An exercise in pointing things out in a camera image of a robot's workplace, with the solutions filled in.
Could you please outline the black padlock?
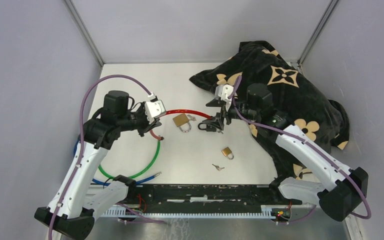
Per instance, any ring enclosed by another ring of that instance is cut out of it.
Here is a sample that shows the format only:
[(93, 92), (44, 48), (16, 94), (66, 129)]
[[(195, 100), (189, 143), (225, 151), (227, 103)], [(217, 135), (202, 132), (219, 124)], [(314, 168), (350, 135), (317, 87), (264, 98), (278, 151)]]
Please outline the black padlock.
[(201, 131), (206, 131), (206, 132), (217, 132), (217, 133), (222, 133), (223, 128), (221, 124), (218, 121), (212, 121), (210, 119), (203, 120), (198, 124), (198, 129)]

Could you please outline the red cable lock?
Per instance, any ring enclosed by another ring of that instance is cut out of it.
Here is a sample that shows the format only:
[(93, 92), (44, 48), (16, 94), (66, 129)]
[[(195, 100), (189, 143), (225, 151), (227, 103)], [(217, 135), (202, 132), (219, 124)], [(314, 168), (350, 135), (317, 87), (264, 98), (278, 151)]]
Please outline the red cable lock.
[[(197, 111), (197, 110), (191, 110), (191, 109), (172, 109), (172, 110), (167, 110), (164, 115), (172, 115), (172, 114), (192, 114), (192, 115), (197, 115), (197, 116), (200, 116), (200, 117), (203, 117), (203, 118), (206, 118), (206, 119), (210, 119), (211, 118), (211, 116), (206, 114), (206, 113), (203, 113), (203, 112)], [(162, 141), (164, 139), (162, 136), (156, 135), (153, 132), (153, 130), (150, 130), (149, 133), (151, 134), (151, 136), (153, 138), (157, 139), (158, 141)]]

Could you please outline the large brass padlock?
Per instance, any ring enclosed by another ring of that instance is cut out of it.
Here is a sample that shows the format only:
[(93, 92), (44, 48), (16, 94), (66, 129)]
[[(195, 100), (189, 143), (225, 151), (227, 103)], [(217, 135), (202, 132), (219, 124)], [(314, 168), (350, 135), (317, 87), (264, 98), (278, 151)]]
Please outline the large brass padlock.
[(172, 120), (176, 127), (183, 133), (188, 133), (192, 129), (190, 120), (185, 113), (175, 116)]

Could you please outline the small brass padlock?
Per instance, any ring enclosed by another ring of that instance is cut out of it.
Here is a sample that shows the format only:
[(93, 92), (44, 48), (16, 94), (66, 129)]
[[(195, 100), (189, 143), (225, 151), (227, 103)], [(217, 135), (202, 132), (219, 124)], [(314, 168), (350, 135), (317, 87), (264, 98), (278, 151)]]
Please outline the small brass padlock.
[(221, 150), (221, 153), (229, 160), (233, 160), (234, 159), (234, 154), (232, 152), (232, 150), (229, 148), (229, 147), (225, 147)]

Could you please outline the small padlock keys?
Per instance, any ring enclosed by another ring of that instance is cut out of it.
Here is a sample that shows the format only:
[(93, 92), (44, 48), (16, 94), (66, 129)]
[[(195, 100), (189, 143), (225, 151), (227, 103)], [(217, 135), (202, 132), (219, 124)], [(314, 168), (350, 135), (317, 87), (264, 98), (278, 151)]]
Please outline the small padlock keys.
[(215, 169), (219, 172), (225, 169), (224, 167), (220, 167), (219, 165), (215, 165), (215, 164), (212, 164), (212, 166), (215, 167)]

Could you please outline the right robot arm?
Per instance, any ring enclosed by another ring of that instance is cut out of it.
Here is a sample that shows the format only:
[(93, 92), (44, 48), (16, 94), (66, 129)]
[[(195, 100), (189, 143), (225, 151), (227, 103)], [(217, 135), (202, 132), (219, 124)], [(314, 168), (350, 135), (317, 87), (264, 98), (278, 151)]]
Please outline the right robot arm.
[(244, 100), (235, 97), (237, 85), (222, 84), (215, 88), (208, 107), (220, 111), (202, 123), (206, 130), (224, 130), (233, 119), (254, 125), (258, 135), (274, 142), (294, 156), (318, 179), (317, 182), (287, 177), (269, 189), (269, 199), (282, 204), (287, 199), (320, 207), (331, 219), (341, 222), (349, 215), (370, 219), (367, 201), (368, 173), (361, 167), (352, 169), (314, 143), (287, 113), (275, 108), (272, 93), (262, 83), (248, 86)]

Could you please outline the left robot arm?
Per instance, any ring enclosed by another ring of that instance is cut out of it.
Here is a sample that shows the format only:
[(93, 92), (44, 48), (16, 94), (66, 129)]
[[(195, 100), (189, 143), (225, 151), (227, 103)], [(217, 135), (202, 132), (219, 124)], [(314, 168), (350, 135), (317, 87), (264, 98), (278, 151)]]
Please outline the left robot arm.
[(162, 100), (149, 95), (137, 110), (129, 107), (132, 98), (125, 91), (111, 90), (103, 106), (82, 122), (79, 143), (72, 164), (54, 198), (45, 207), (37, 208), (34, 218), (74, 240), (84, 240), (95, 221), (116, 203), (130, 204), (137, 198), (137, 182), (118, 175), (101, 192), (88, 198), (87, 192), (103, 159), (122, 132), (137, 131), (142, 137), (159, 127), (166, 113)]

